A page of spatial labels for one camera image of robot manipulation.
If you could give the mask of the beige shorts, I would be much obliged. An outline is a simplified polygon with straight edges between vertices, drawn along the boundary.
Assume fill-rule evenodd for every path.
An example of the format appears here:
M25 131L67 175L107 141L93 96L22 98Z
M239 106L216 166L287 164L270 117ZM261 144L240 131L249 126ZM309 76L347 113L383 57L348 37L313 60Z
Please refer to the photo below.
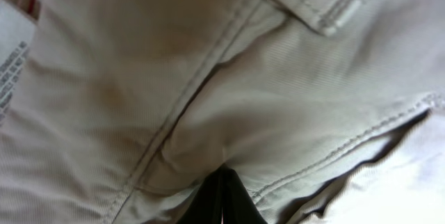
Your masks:
M1 222L444 222L444 0L1 0Z

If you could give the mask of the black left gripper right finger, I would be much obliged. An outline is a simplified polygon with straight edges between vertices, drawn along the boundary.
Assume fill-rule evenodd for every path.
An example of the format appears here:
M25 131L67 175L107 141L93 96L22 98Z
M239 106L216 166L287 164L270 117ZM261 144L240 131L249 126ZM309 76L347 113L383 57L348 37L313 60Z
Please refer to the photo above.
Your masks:
M224 224L267 224L250 198L235 170L223 170L222 222Z

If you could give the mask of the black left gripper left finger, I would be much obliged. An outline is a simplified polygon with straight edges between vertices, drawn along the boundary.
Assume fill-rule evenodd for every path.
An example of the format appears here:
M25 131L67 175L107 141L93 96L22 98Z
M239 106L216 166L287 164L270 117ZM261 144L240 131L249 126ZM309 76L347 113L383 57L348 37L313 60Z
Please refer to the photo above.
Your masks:
M201 184L190 206L177 224L222 223L222 170L211 173Z

